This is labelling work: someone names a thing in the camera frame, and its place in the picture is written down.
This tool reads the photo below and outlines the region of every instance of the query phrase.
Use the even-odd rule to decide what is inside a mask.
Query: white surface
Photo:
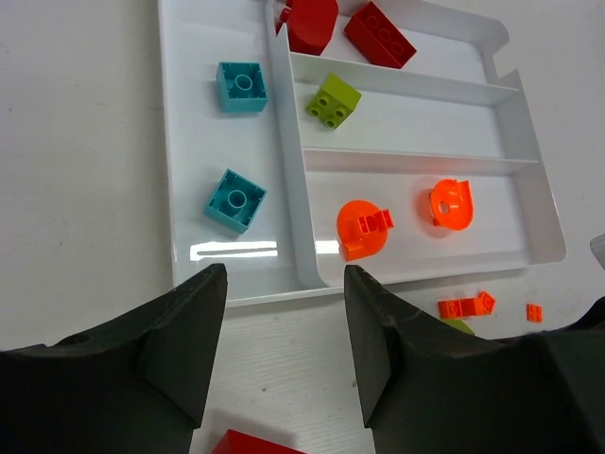
[[[605,6],[442,2],[507,26],[499,73],[518,67],[523,78],[567,258],[400,293],[436,314],[439,298],[487,289],[494,317],[470,321],[482,336],[571,323],[605,294],[589,246],[605,230]],[[0,3],[0,348],[59,341],[170,287],[156,9]],[[527,301],[544,306],[543,324],[526,322]],[[312,454],[372,452],[353,379],[338,297],[231,309],[191,452],[206,454],[226,426]]]
[[[436,44],[450,51],[439,77],[429,74],[433,66],[417,66],[416,74],[358,61],[289,54],[287,24],[274,36],[276,6],[268,2],[268,44],[278,87],[274,94],[301,282],[309,288],[343,285],[346,263],[338,253],[335,217],[345,203],[355,199],[389,209],[395,220],[385,248],[355,261],[385,284],[563,260],[565,245],[557,209],[519,75],[511,72],[500,78],[484,71],[493,67],[493,54],[508,41],[504,26],[423,0],[376,2],[403,31],[407,25],[422,22],[433,31],[433,24],[441,23],[441,36],[468,42],[449,43],[452,40],[415,33],[423,46],[433,44],[423,50],[427,61],[430,52],[433,58],[441,55]],[[340,18],[338,23],[346,21]],[[483,33],[488,28],[492,32]],[[340,28],[332,42],[351,46]],[[330,53],[336,53],[334,47],[342,54],[350,53],[345,52],[346,45],[335,44]],[[355,111],[336,131],[326,129],[305,111],[318,84],[331,72],[362,95]],[[328,157],[320,158],[324,152]],[[436,155],[449,158],[435,159]],[[317,158],[334,162],[321,167]],[[422,159],[428,172],[410,175],[418,169],[407,169],[407,165],[415,166]],[[475,220],[464,232],[452,233],[432,225],[428,195],[439,181],[436,175],[454,173],[451,168],[456,160],[463,161],[462,166],[483,163],[469,177]],[[519,160],[535,161],[538,169],[481,178],[480,170],[490,160],[501,161],[504,168],[519,165]],[[372,170],[365,168],[369,161]]]

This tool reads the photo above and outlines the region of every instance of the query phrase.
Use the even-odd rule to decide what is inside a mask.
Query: orange round piece
[[[338,213],[337,232],[347,261],[379,253],[387,243],[393,221],[389,210],[369,201],[349,201]]]
[[[433,223],[450,230],[464,230],[475,213],[469,182],[441,180],[429,195]]]

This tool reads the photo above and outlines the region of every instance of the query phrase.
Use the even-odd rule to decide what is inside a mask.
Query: green block
[[[330,73],[313,100],[306,106],[306,111],[328,128],[335,130],[353,113],[359,99],[361,94],[355,88],[336,74]]]

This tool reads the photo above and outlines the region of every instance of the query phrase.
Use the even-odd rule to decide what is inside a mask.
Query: teal toy brick
[[[222,61],[216,69],[216,88],[224,112],[261,112],[267,105],[267,89],[258,63]]]
[[[206,205],[204,214],[243,234],[251,226],[266,194],[265,189],[228,168]]]
[[[330,73],[306,106],[306,111],[328,128],[335,130],[353,113],[359,99],[361,94],[355,88],[336,74]]]

